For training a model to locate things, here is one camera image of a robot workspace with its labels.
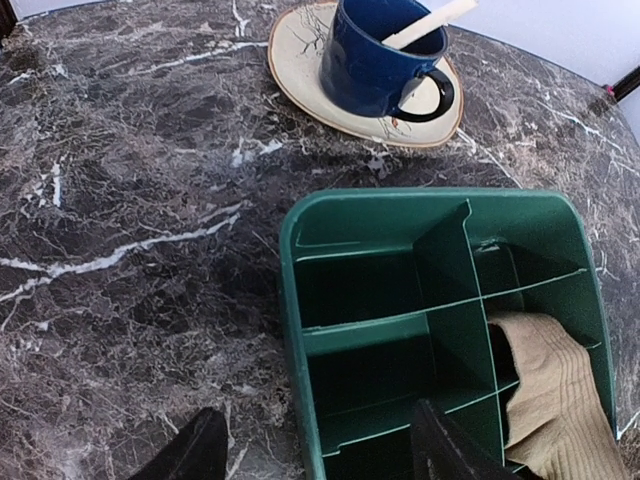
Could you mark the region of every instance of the mug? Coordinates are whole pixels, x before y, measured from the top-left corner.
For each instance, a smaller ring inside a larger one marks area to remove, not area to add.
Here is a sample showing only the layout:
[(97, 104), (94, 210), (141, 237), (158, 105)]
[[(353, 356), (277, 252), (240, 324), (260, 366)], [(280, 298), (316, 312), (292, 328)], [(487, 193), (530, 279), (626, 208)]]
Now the mug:
[[(429, 122), (453, 105), (449, 78), (435, 67), (448, 46), (440, 27), (402, 50), (382, 44), (429, 10), (415, 0), (340, 0), (320, 65), (320, 85), (335, 105), (363, 117), (392, 116)], [(435, 111), (415, 114), (400, 105), (420, 85), (435, 82), (440, 99)]]

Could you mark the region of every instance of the mug rim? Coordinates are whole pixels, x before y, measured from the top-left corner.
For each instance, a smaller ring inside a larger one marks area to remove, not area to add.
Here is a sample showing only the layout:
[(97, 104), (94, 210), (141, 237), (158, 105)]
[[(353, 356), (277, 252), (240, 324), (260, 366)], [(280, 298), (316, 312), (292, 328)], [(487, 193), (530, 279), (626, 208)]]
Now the mug rim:
[[(344, 15), (344, 18), (346, 19), (347, 23), (349, 23), (351, 28), (353, 28), (360, 35), (362, 35), (368, 42), (373, 43), (376, 46), (378, 46), (380, 48), (383, 48), (384, 50), (387, 50), (389, 52), (393, 52), (395, 54), (400, 54), (400, 55), (405, 56), (405, 57), (413, 58), (413, 59), (433, 60), (435, 57), (443, 56), (444, 52), (449, 47), (449, 35), (447, 34), (447, 31), (445, 30), (444, 26), (442, 26), (442, 27), (438, 27), (433, 32), (431, 32), (431, 33), (435, 33), (435, 32), (439, 31), (440, 34), (442, 35), (442, 43), (443, 43), (443, 45), (442, 45), (442, 48), (440, 50), (438, 50), (436, 53), (432, 53), (432, 54), (429, 54), (429, 55), (418, 55), (418, 54), (415, 54), (415, 53), (407, 53), (407, 52), (403, 52), (402, 50), (391, 48), (390, 46), (383, 44), (380, 40), (377, 40), (377, 39), (373, 38), (371, 35), (369, 35), (367, 32), (365, 32), (361, 27), (356, 25), (356, 22), (354, 22), (351, 19), (351, 17), (349, 16), (349, 14), (347, 13), (347, 11), (344, 8), (344, 2), (345, 1), (347, 1), (347, 0), (339, 0), (339, 2), (338, 2), (338, 10), (342, 12), (342, 14)], [(418, 7), (422, 8), (426, 12), (427, 15), (429, 13), (431, 13), (431, 10), (429, 10), (427, 7), (425, 7), (421, 3), (417, 2), (416, 0), (405, 0), (405, 1), (407, 1), (409, 3), (413, 3), (414, 5), (417, 5)]]

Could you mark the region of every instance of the blue mug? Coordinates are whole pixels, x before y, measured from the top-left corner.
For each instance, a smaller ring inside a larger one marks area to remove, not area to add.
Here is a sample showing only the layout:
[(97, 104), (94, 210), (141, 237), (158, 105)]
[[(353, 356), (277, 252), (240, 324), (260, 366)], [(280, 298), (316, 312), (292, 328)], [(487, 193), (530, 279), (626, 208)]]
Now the blue mug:
[[(444, 115), (455, 95), (449, 78), (435, 67), (448, 46), (444, 28), (402, 50), (382, 44), (427, 14), (429, 10), (415, 0), (340, 0), (320, 66), (327, 97), (363, 117), (429, 122)], [(425, 114), (402, 110), (402, 102), (426, 77), (438, 87), (438, 107)]]

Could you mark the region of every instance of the green tray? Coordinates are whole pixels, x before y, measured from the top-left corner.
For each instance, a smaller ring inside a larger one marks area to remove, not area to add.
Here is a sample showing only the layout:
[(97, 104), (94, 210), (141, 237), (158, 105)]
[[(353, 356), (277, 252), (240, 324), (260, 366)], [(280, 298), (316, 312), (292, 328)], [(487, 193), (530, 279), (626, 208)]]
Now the green tray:
[(287, 361), (307, 477), (413, 479), (414, 403), (439, 404), (496, 461), (515, 370), (486, 312), (544, 312), (589, 351), (615, 431), (611, 353), (589, 244), (560, 194), (315, 193), (280, 237)]

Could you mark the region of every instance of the white stick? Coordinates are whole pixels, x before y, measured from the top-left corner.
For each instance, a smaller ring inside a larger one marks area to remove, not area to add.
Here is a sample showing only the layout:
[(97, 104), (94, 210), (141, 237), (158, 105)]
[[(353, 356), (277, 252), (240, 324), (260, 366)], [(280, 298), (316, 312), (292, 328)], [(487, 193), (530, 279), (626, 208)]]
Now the white stick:
[(407, 45), (412, 44), (419, 38), (433, 32), (435, 29), (452, 22), (477, 6), (478, 0), (453, 0), (427, 16), (416, 20), (398, 33), (387, 37), (382, 41), (382, 44), (397, 50), (402, 50)]

